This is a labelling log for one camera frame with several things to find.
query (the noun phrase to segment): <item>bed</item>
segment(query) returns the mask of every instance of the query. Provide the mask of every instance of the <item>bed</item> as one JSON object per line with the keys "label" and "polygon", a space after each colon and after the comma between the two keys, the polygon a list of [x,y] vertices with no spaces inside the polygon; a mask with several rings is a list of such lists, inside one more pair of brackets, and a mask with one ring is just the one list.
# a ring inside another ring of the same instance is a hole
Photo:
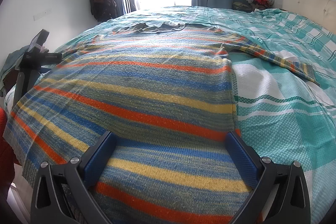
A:
{"label": "bed", "polygon": [[140,10],[58,48],[65,60],[7,110],[25,187],[111,130],[121,142],[93,195],[114,223],[228,223],[250,191],[222,145],[236,130],[301,162],[319,223],[336,198],[336,3],[283,9]]}

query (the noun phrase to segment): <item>beige tufted headboard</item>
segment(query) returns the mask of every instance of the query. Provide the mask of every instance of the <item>beige tufted headboard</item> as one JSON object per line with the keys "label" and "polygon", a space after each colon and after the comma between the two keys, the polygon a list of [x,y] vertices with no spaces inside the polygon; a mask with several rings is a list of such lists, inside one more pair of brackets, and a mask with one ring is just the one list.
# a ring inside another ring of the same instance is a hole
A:
{"label": "beige tufted headboard", "polygon": [[283,0],[282,9],[307,17],[336,34],[336,1]]}

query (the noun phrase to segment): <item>teal and white blanket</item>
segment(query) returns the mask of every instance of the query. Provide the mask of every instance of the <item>teal and white blanket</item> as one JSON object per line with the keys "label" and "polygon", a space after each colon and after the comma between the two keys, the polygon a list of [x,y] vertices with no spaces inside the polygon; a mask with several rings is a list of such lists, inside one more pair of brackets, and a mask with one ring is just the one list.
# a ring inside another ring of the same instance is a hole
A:
{"label": "teal and white blanket", "polygon": [[305,17],[279,9],[247,14],[176,6],[136,11],[109,20],[57,51],[70,55],[73,45],[99,40],[138,23],[217,27],[242,35],[285,60],[313,67],[319,85],[244,52],[228,55],[243,140],[275,163],[301,162],[312,223],[318,223],[336,198],[336,35]]}

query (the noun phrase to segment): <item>metal screw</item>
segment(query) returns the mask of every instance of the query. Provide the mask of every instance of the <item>metal screw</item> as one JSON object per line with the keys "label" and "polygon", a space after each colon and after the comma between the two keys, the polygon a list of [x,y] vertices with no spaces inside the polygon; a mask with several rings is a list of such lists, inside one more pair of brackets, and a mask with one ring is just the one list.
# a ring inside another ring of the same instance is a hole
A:
{"label": "metal screw", "polygon": [[271,159],[269,157],[262,157],[261,160],[266,163],[266,164],[270,164],[271,163]]}
{"label": "metal screw", "polygon": [[301,167],[301,163],[298,162],[297,160],[294,162],[294,165],[295,165],[296,167]]}
{"label": "metal screw", "polygon": [[41,163],[41,168],[46,168],[48,166],[48,162],[44,161]]}
{"label": "metal screw", "polygon": [[72,164],[76,164],[77,162],[79,162],[79,158],[78,158],[78,157],[73,157],[73,158],[70,160],[70,162],[71,162]]}

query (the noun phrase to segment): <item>wall socket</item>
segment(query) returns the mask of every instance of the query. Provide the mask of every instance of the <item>wall socket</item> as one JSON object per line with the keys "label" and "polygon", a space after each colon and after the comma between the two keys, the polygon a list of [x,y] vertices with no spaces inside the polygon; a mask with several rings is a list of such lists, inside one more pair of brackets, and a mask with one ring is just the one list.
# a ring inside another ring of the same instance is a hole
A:
{"label": "wall socket", "polygon": [[40,12],[40,13],[34,15],[33,16],[34,21],[39,20],[40,18],[45,17],[45,16],[51,14],[51,12],[52,12],[52,10],[51,10],[51,8],[49,8],[47,10],[44,10],[43,12]]}

